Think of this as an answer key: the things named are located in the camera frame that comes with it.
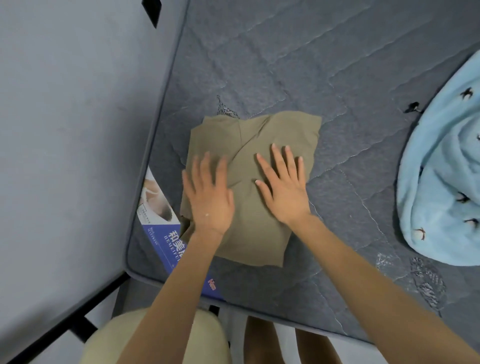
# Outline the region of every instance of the hand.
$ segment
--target hand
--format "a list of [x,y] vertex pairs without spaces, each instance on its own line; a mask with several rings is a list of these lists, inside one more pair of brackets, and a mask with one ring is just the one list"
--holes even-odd
[[260,189],[264,197],[265,204],[272,214],[284,224],[287,224],[292,230],[297,222],[301,222],[306,216],[310,215],[307,190],[305,189],[305,166],[303,158],[298,159],[298,170],[293,159],[293,154],[289,146],[285,147],[287,164],[283,160],[280,150],[275,144],[272,144],[272,152],[275,159],[276,169],[257,154],[257,160],[262,167],[265,176],[272,186],[272,191],[265,182],[256,180],[255,184]]
[[193,158],[192,182],[182,171],[183,189],[192,206],[196,232],[215,233],[223,237],[232,224],[235,204],[233,191],[227,188],[227,159],[221,158],[216,168],[215,184],[210,173],[210,153],[206,152],[199,165]]

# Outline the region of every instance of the mattress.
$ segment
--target mattress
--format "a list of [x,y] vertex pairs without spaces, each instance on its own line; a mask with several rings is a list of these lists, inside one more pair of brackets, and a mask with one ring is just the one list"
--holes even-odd
[[[398,228],[395,181],[419,109],[480,47],[480,3],[395,0],[191,0],[148,162],[175,211],[190,129],[204,115],[281,110],[324,123],[308,182],[312,213],[480,351],[480,267],[412,251]],[[127,270],[167,274],[137,220]],[[232,304],[368,341],[308,249],[292,236],[283,268],[215,258]]]

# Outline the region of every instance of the leg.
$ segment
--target leg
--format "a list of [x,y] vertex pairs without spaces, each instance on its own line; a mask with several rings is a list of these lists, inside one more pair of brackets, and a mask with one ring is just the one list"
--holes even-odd
[[302,364],[342,364],[328,337],[295,329]]
[[248,316],[243,360],[245,364],[285,364],[272,322]]

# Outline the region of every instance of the light blue blanket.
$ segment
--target light blue blanket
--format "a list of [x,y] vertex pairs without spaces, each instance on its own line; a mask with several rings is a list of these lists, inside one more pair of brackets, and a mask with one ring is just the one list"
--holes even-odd
[[480,265],[480,51],[422,115],[402,156],[396,197],[413,249],[455,266]]

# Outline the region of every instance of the finger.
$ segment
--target finger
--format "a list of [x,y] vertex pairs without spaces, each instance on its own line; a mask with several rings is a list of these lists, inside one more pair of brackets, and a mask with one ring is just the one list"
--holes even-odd
[[185,191],[185,194],[187,195],[189,200],[192,200],[192,197],[195,195],[195,190],[193,189],[192,183],[188,178],[186,170],[183,170],[181,172],[181,179],[183,181],[183,190]]
[[277,176],[276,172],[274,171],[274,169],[272,168],[272,166],[270,166],[270,164],[268,164],[268,162],[265,160],[265,158],[263,158],[260,155],[260,153],[257,153],[257,161],[260,164],[260,167],[262,167],[262,170],[264,171],[265,176],[267,177],[268,181],[270,182],[270,185],[274,186],[275,184],[277,184],[280,179],[278,178],[278,176]]
[[285,165],[285,161],[283,159],[282,153],[277,148],[275,144],[272,144],[272,152],[273,158],[275,159],[276,170],[278,171],[278,175],[280,176],[281,180],[288,179],[288,171],[287,166]]
[[198,167],[198,156],[193,157],[192,163],[192,182],[195,192],[198,192],[202,189],[202,180],[200,178],[200,171]]
[[298,183],[299,179],[297,176],[297,165],[295,164],[295,159],[293,158],[292,149],[289,146],[285,147],[285,156],[287,157],[288,175],[293,182]]
[[303,157],[299,157],[299,185],[305,187],[305,165],[303,164]]
[[210,172],[210,153],[206,152],[202,162],[200,163],[200,178],[202,179],[203,188],[213,186],[212,173]]
[[264,197],[265,204],[267,205],[268,208],[270,208],[273,202],[273,197],[267,184],[261,180],[256,180],[255,184],[258,186],[260,193]]
[[235,210],[235,200],[233,199],[233,191],[231,189],[228,189],[227,191],[227,198],[228,198],[228,205],[230,208]]
[[217,164],[215,187],[227,188],[227,157],[222,157]]

